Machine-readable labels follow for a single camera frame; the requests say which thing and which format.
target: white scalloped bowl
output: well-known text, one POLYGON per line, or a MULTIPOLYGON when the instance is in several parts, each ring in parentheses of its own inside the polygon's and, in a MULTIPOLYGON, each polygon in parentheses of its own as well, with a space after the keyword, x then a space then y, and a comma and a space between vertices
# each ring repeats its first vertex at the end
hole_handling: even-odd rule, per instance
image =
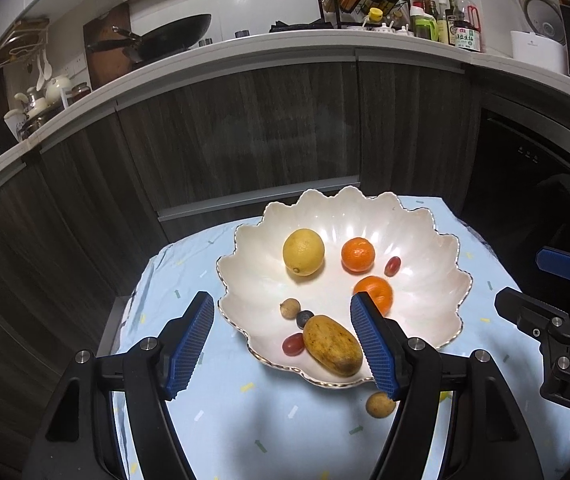
POLYGON ((392 256, 401 269, 387 278, 394 289, 394 304, 387 317, 395 319, 408 337, 423 338, 435 348, 452 341, 462 330, 458 307, 472 286, 469 273, 458 269, 460 244, 454 235, 439 234, 427 208, 409 211, 391 192, 366 198, 357 188, 345 187, 326 197, 315 189, 298 202, 280 202, 265 208, 261 222, 236 229, 236 248, 217 262, 226 293, 218 302, 223 317, 247 338, 247 348, 259 361, 303 376, 325 388, 344 388, 373 380, 367 361, 348 378, 336 376, 308 354, 294 357, 282 351, 283 340, 300 332, 295 320, 284 319, 279 305, 296 298, 303 310, 325 314, 355 331, 350 319, 354 285, 364 276, 385 277, 392 256), (296 229, 316 231, 325 244, 324 266, 307 278, 290 275, 282 247, 296 229), (361 236, 376 250, 374 267, 364 274, 342 268, 340 249, 361 236))

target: tablecloth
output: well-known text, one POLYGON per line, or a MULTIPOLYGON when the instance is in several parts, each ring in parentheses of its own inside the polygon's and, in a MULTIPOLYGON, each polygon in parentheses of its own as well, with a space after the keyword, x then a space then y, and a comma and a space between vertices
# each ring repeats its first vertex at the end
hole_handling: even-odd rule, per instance
MULTIPOLYGON (((460 239, 459 266, 474 283, 460 307, 464 329, 442 351, 468 356, 477 348, 496 359, 529 426, 546 479, 570 465, 570 410, 543 400, 538 343, 501 319, 494 296, 517 288, 491 249, 456 219, 439 198, 401 197, 408 209, 429 207, 441 233, 460 239)), ((163 248, 144 270, 127 303, 118 352, 183 314, 199 290, 215 301, 224 294, 216 260, 234 250, 236 226, 206 229, 163 248)), ((168 403, 172 422, 198 480, 367 479, 382 450, 393 416, 374 419, 365 402, 373 383, 326 390, 290 372, 258 362, 241 333, 218 312, 189 387, 168 403)), ((438 476, 449 421, 450 399, 440 404, 423 479, 438 476)), ((114 416, 129 477, 142 474, 132 443, 124 394, 114 394, 114 416)))

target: wok handle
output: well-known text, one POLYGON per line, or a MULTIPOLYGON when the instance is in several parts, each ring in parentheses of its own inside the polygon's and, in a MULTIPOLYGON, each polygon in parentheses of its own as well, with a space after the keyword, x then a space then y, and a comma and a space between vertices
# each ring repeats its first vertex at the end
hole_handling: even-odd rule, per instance
POLYGON ((126 38, 129 38, 130 40, 142 41, 142 39, 143 39, 141 36, 134 34, 131 30, 127 30, 126 28, 120 28, 120 27, 117 27, 116 25, 112 25, 111 30, 116 32, 116 34, 120 34, 121 36, 125 36, 126 38))
POLYGON ((102 40, 96 43, 86 45, 89 52, 105 52, 107 50, 114 50, 115 48, 123 48, 124 46, 132 46, 136 42, 131 39, 127 40, 102 40))

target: lemon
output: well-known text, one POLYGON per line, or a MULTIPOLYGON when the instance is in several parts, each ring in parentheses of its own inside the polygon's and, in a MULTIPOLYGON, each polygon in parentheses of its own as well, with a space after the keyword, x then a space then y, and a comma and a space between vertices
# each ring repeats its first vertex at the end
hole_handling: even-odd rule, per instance
POLYGON ((298 229, 289 235, 283 245, 283 261, 297 276, 309 276, 322 265, 324 244, 311 229, 298 229))

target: wok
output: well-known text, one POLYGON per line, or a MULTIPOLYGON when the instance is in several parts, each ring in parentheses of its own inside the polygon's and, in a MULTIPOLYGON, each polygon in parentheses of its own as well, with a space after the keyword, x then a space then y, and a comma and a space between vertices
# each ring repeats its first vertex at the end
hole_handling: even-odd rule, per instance
POLYGON ((169 22, 139 36, 120 27, 111 27, 122 40, 103 40, 87 45, 90 52, 104 52, 123 48, 123 53, 133 62, 160 59, 169 54, 187 50, 198 42, 209 28, 211 14, 197 14, 169 22))

